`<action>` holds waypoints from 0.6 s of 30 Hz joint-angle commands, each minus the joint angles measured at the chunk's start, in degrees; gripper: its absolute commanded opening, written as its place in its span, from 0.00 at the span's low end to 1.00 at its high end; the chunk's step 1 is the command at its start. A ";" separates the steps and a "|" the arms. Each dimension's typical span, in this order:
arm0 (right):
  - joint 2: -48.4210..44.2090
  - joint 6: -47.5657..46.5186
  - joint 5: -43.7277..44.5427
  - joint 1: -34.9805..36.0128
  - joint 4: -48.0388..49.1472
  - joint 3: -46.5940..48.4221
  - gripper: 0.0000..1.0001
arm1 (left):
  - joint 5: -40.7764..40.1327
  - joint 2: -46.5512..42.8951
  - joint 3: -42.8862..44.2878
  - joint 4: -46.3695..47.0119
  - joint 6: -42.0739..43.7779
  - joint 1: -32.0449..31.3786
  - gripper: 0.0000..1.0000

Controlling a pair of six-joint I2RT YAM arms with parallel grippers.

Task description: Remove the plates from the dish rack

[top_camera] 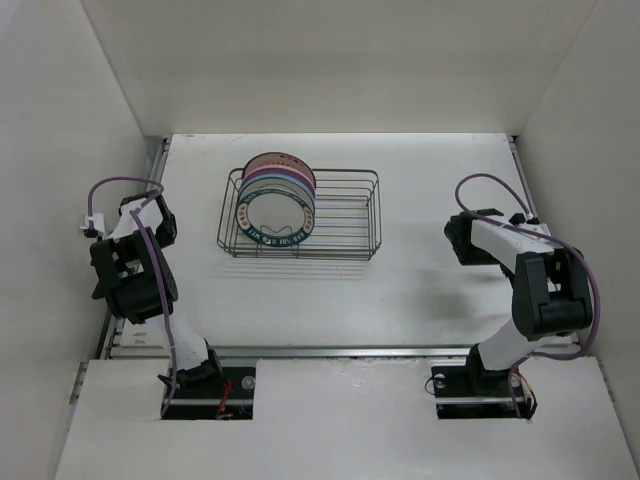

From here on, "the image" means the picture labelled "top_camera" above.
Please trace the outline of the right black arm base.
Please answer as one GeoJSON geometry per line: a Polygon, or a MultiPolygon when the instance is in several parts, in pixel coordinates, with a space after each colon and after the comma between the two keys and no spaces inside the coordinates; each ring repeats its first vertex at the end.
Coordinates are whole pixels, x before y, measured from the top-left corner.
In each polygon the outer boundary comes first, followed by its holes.
{"type": "Polygon", "coordinates": [[[538,407],[528,384],[508,370],[473,377],[462,365],[436,365],[431,368],[428,383],[439,420],[531,420],[538,407]]]}

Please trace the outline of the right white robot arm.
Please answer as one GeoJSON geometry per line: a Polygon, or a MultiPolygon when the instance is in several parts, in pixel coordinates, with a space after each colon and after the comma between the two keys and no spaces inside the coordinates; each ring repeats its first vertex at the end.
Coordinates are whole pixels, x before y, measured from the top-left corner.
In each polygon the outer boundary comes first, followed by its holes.
{"type": "Polygon", "coordinates": [[[436,375],[460,396],[503,396],[514,365],[556,337],[592,325],[595,311],[586,267],[554,241],[543,225],[522,214],[502,223],[495,209],[462,212],[444,227],[463,266],[497,265],[512,288],[510,319],[473,345],[465,365],[436,375]]]}

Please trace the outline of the grey wire dish rack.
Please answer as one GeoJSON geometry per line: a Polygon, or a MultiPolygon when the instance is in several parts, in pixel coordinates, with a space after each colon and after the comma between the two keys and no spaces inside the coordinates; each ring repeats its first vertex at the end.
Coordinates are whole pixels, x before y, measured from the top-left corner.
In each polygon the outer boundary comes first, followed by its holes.
{"type": "Polygon", "coordinates": [[[236,258],[368,261],[382,244],[379,176],[373,170],[317,169],[315,195],[282,178],[249,185],[231,170],[217,245],[236,258]]]}

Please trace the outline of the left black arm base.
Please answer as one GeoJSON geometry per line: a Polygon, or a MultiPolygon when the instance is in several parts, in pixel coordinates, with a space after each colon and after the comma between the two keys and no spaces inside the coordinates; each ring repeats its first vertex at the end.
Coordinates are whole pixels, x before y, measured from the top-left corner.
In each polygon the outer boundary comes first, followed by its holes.
{"type": "Polygon", "coordinates": [[[172,398],[170,379],[164,380],[167,392],[161,410],[162,420],[252,420],[257,383],[255,366],[228,366],[225,377],[178,387],[172,398]]]}

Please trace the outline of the green rimmed white plate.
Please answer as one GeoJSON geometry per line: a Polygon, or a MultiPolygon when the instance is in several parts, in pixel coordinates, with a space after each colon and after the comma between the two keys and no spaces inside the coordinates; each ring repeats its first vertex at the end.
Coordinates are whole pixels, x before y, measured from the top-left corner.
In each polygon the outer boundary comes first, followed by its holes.
{"type": "Polygon", "coordinates": [[[294,193],[266,188],[240,198],[236,223],[255,243],[289,248],[305,241],[315,226],[314,210],[294,193]]]}

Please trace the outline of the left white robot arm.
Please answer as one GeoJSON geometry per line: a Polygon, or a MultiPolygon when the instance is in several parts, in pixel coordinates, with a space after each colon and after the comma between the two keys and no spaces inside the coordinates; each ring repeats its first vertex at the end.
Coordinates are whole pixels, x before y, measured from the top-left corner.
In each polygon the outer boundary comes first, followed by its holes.
{"type": "Polygon", "coordinates": [[[171,396],[209,397],[226,383],[216,353],[175,310],[178,287],[163,249],[177,239],[177,222],[155,190],[124,198],[115,229],[90,245],[97,275],[92,298],[106,301],[110,313],[159,335],[172,371],[161,375],[171,396]]]}

